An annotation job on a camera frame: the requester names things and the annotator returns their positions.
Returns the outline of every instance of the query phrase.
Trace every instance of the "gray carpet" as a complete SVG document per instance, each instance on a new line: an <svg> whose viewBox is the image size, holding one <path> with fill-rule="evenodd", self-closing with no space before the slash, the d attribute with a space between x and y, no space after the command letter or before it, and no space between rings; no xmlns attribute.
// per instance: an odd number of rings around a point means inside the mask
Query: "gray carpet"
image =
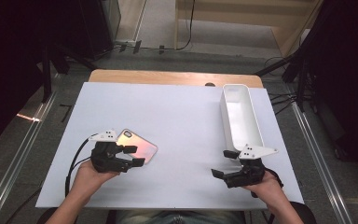
<svg viewBox="0 0 358 224"><path fill-rule="evenodd" d="M114 51L104 55L94 63L101 68L107 69L252 74L264 68L265 62L266 59L187 52L165 52L159 55L157 51L146 49L137 54L132 54L127 49L121 53ZM70 65L69 75L63 75L61 82L54 85L54 90L57 92L56 99L48 116L43 121L43 126L34 141L32 150L2 207L0 223L5 223L14 210L38 189L48 173L48 168L68 121L68 118L62 121L67 112L67 107L60 105L74 105L83 82L87 81L90 76L90 70L83 65L78 63L70 63ZM268 92L286 93L286 88L279 77L281 72L274 71L274 75L266 75L262 78ZM27 114L27 116L33 115L38 107L38 102L42 99L41 92L37 92L30 99L29 104L24 107L21 113ZM278 111L283 106L285 104L275 105L274 109ZM358 163L338 161L334 156L332 144L324 131L322 123L316 115L311 113L310 109L307 109L307 114L339 189L344 198L350 202L348 207L353 221L358 223ZM305 203L315 214L318 223L337 223L333 208L315 168L307 143L298 126L293 109L290 106L284 109L277 115L277 120ZM1 136L0 180L29 126L30 121L14 118ZM36 198L33 198L18 213L13 223L36 223L45 210L34 208L35 201ZM107 213L104 210L84 209L78 223L104 223L106 215ZM260 212L253 212L252 220L254 223L265 223ZM247 213L247 221L248 223L250 221L249 212Z"/></svg>

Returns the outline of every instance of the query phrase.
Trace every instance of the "white tray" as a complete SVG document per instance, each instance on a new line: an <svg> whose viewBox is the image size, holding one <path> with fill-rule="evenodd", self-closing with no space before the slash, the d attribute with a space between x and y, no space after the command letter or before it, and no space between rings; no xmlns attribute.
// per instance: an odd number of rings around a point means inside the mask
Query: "white tray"
<svg viewBox="0 0 358 224"><path fill-rule="evenodd" d="M225 85L220 108L228 150L242 151L246 146L264 146L247 86Z"/></svg>

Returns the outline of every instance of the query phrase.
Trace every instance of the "white tabletop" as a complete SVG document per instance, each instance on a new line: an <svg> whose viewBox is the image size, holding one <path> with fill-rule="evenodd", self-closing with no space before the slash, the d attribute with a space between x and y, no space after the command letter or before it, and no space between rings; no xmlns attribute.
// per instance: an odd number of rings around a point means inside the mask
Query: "white tabletop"
<svg viewBox="0 0 358 224"><path fill-rule="evenodd" d="M265 89L250 89L265 147L263 158L276 171L290 201L303 203L296 177ZM130 129L158 146L151 162L106 182L87 207L114 209L264 209L242 188L228 189L211 169L240 170L226 149L218 87L84 83L36 207L56 207L64 198L69 166L83 141L95 133ZM88 142L78 160L91 154Z"/></svg>

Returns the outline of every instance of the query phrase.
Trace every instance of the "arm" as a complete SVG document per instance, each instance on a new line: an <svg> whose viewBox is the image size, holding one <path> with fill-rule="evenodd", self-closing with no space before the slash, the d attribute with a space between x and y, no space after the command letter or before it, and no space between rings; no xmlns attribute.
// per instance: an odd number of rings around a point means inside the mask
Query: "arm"
<svg viewBox="0 0 358 224"><path fill-rule="evenodd" d="M295 208L290 204L275 176L266 172L260 184L245 186L267 205L268 210L284 224L303 223Z"/></svg>
<svg viewBox="0 0 358 224"><path fill-rule="evenodd" d="M81 163L71 190L47 223L74 223L80 210L89 202L92 194L104 182L117 175L120 173L98 173L91 161Z"/></svg>

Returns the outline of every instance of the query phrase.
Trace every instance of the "phone case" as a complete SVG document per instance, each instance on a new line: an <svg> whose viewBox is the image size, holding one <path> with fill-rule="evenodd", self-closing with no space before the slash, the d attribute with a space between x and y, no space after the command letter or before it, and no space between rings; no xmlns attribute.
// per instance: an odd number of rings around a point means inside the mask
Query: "phone case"
<svg viewBox="0 0 358 224"><path fill-rule="evenodd" d="M153 158L158 150L156 145L128 129L121 132L117 144L122 146L137 146L136 153L131 153L129 155L133 158L145 158L145 164Z"/></svg>

